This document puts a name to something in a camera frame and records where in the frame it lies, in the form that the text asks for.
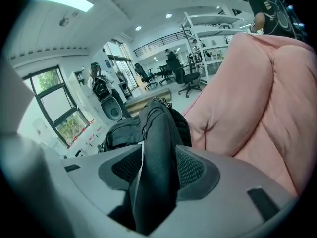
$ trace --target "white ceiling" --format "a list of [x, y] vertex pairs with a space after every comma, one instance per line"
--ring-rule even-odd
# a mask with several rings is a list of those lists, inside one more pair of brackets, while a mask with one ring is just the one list
[[[144, 24], [144, 29], [151, 24], [160, 24], [159, 17], [172, 12], [171, 20], [179, 20], [178, 14], [184, 8], [198, 6], [214, 7], [232, 4], [232, 0], [87, 0], [94, 4], [87, 13], [77, 11], [65, 5], [48, 1], [31, 1], [17, 20], [4, 47], [3, 54], [8, 60], [28, 59], [30, 56], [45, 56], [49, 51], [87, 50], [95, 53], [104, 43], [126, 30], [131, 31], [136, 25]], [[63, 17], [70, 22], [65, 27], [59, 26]]]
[[[144, 17], [142, 20], [139, 20], [139, 25], [142, 26], [140, 31], [135, 31], [135, 26], [128, 28], [124, 33], [131, 38], [136, 38], [147, 31], [151, 31], [156, 28], [158, 25], [165, 25], [167, 23], [177, 23], [180, 26], [180, 23], [184, 20], [185, 14], [184, 12], [189, 13], [189, 15], [197, 15], [204, 13], [218, 13], [221, 9], [216, 9], [216, 7], [211, 6], [195, 6], [195, 7], [187, 7], [187, 8], [177, 8], [169, 11], [164, 11], [161, 13], [156, 13], [149, 15], [148, 17]], [[171, 18], [166, 18], [165, 16], [171, 13]]]

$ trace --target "table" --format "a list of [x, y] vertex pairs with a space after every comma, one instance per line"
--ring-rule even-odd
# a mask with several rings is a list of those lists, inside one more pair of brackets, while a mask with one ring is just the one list
[[130, 88], [129, 88], [127, 82], [125, 82], [125, 81], [124, 82], [120, 82], [119, 86], [120, 86], [121, 90], [123, 91], [123, 94], [124, 94], [125, 97], [130, 96], [130, 95], [132, 96], [132, 93], [130, 91]]

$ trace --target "black t-shirt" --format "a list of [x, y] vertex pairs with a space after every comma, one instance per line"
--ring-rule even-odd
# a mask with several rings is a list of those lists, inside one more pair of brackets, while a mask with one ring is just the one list
[[274, 8], [267, 0], [249, 0], [254, 16], [262, 12], [265, 14], [264, 34], [290, 37], [290, 34], [282, 29], [276, 19]]

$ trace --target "window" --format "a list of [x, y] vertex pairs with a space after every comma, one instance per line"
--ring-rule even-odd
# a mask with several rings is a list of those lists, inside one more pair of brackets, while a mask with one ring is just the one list
[[117, 72], [118, 70], [123, 73], [125, 78], [128, 80], [128, 87], [132, 91], [138, 87], [137, 82], [135, 81], [132, 71], [134, 70], [131, 63], [131, 59], [123, 45], [116, 40], [107, 42], [104, 45], [105, 51], [108, 54], [110, 59], [110, 64]]
[[45, 69], [24, 77], [54, 132], [67, 147], [89, 126], [61, 76], [59, 67]]

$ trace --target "black slot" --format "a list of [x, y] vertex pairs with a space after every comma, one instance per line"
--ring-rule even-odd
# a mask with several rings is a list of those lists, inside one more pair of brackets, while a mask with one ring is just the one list
[[79, 168], [80, 168], [80, 166], [78, 166], [77, 164], [73, 164], [73, 165], [65, 167], [65, 170], [66, 170], [66, 172], [70, 172], [70, 171], [73, 171], [73, 170], [76, 170]]
[[252, 188], [247, 193], [265, 222], [278, 213], [278, 206], [262, 188]]

